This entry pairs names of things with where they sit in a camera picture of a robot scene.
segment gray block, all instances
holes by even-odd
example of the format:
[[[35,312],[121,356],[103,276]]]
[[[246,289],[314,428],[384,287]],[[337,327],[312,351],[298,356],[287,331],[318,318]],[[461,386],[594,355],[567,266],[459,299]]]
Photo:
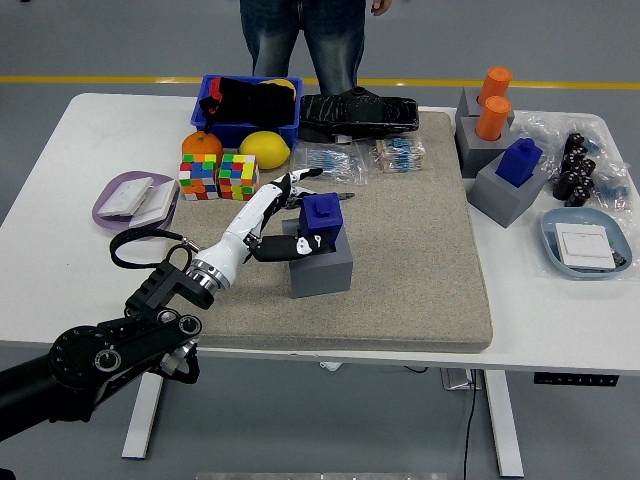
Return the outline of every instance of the gray block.
[[[479,117],[460,117],[456,122],[456,145],[463,178],[475,178],[480,170],[517,140],[505,125],[500,138],[493,142],[476,135]]]
[[[481,87],[463,87],[462,95],[460,95],[460,102],[458,102],[458,108],[456,109],[456,123],[458,117],[479,117],[482,113],[482,106],[478,103],[478,97],[482,92]],[[507,117],[507,125],[511,128],[515,113],[513,110],[509,112]]]
[[[514,187],[496,174],[503,155],[499,155],[478,172],[467,194],[467,200],[496,223],[507,228],[535,201],[547,182],[548,175],[536,167],[526,182],[519,188]]]
[[[297,235],[298,228],[296,219],[282,221],[285,235]],[[344,292],[351,288],[353,255],[344,225],[334,246],[335,252],[311,255],[288,263],[291,298]]]

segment purple plate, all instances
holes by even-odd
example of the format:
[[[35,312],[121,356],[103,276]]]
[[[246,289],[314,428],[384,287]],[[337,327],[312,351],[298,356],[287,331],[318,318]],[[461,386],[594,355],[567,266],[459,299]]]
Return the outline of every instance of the purple plate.
[[[118,175],[116,178],[111,180],[104,190],[96,200],[96,203],[93,205],[93,209],[91,210],[91,215],[93,216],[93,221],[102,228],[106,228],[107,230],[111,230],[113,232],[122,232],[129,228],[129,222],[131,221],[131,216],[123,216],[123,215],[114,215],[111,217],[101,217],[98,215],[98,210],[104,205],[113,192],[120,186],[122,182],[127,182],[129,180],[137,180],[138,178],[151,177],[153,178],[152,187],[156,187],[158,185],[162,185],[163,183],[170,182],[171,180],[175,180],[166,175],[161,175],[159,173],[150,173],[150,172],[126,172]],[[171,223],[171,219],[173,218],[173,213],[176,211],[176,203],[178,202],[178,195],[180,195],[180,189],[176,190],[175,195],[173,196],[173,200],[171,201],[171,207],[169,207],[169,213],[165,217],[164,220],[160,220],[159,222],[152,223],[147,225],[147,228],[160,228],[162,230],[166,229]]]

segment person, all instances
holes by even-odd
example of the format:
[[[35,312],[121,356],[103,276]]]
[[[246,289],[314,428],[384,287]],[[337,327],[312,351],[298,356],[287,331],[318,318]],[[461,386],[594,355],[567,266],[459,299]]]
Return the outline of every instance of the person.
[[[372,0],[380,16],[392,0]],[[367,0],[240,0],[242,31],[253,59],[253,75],[286,77],[289,59],[304,32],[320,93],[337,95],[357,85],[364,51]]]

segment white square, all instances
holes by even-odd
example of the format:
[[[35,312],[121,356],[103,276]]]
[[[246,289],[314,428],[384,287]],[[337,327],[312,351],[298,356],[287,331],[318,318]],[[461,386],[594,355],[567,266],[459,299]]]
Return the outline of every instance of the white square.
[[[607,231],[601,225],[557,223],[556,240],[560,259],[568,267],[591,270],[616,268]]]
[[[98,215],[133,215],[144,200],[153,178],[144,177],[122,182],[98,210]]]
[[[129,222],[129,226],[144,227],[145,225],[167,218],[173,196],[177,189],[178,184],[175,180],[150,188],[147,198],[142,202],[138,210],[136,210],[133,218]]]

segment light blue dish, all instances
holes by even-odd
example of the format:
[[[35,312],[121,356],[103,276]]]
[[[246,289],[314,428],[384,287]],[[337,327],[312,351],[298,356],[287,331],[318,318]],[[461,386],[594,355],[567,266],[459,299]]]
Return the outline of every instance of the light blue dish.
[[[558,243],[556,240],[556,223],[575,223],[575,224],[593,224],[601,225],[607,231],[607,238],[611,247],[622,255],[627,263],[616,267],[615,270],[607,272],[598,272],[593,270],[585,270],[581,268],[570,268],[560,261],[560,252],[558,251]],[[551,262],[558,267],[559,270],[574,278],[581,279],[599,279],[608,278],[623,272],[629,265],[633,263],[631,255],[631,247],[629,242],[620,230],[616,221],[606,213],[593,208],[587,207],[565,207],[556,208],[545,213],[540,222],[542,232],[542,243],[551,259]]]

